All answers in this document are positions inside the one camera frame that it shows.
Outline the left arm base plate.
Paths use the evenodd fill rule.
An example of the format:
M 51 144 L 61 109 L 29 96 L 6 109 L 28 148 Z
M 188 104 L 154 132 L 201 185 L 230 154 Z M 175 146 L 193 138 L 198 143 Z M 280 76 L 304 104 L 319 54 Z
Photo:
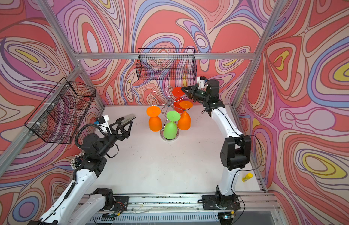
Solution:
M 128 208 L 129 196 L 114 196 L 113 200 L 105 203 L 99 212 L 125 212 Z

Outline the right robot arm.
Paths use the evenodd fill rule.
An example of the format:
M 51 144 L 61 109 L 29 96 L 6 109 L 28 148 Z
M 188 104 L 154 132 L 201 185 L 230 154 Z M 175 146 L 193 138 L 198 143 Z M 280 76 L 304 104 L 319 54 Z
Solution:
M 203 105 L 211 119 L 221 131 L 224 142 L 220 161 L 224 167 L 221 181 L 212 195 L 203 195 L 199 200 L 205 211 L 231 210 L 241 208 L 238 192 L 249 187 L 254 177 L 247 167 L 250 162 L 252 139 L 244 135 L 227 113 L 219 97 L 219 81 L 199 78 L 197 84 L 182 87 L 181 90 L 193 102 Z

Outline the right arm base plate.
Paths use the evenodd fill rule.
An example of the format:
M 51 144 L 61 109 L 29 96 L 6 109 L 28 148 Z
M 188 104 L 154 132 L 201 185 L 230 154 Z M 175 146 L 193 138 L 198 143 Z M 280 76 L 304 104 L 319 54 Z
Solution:
M 236 212 L 241 209 L 237 195 L 202 195 L 198 203 L 202 204 L 204 210 L 233 210 Z

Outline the red plastic wine glass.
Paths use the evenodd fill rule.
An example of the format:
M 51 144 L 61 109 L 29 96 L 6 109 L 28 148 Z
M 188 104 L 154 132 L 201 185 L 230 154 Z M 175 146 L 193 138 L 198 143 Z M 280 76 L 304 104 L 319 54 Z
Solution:
M 184 99 L 184 92 L 182 91 L 182 88 L 181 87 L 175 87 L 173 90 L 172 90 L 172 95 L 174 97 L 174 101 L 173 101 L 173 104 L 172 104 L 172 108 L 178 112 L 179 114 L 183 113 L 185 111 L 184 108 L 182 108 L 180 106 L 180 103 L 183 101 Z

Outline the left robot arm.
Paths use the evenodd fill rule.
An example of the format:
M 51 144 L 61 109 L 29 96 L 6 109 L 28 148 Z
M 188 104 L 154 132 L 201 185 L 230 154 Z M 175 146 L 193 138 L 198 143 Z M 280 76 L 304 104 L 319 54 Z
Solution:
M 75 145 L 83 154 L 71 183 L 38 220 L 29 221 L 30 225 L 85 225 L 98 211 L 113 210 L 116 200 L 108 188 L 97 188 L 84 205 L 78 207 L 78 204 L 104 170 L 109 150 L 117 141 L 129 138 L 134 119 L 135 116 L 129 114 L 109 124 L 109 117 L 105 115 L 78 131 Z

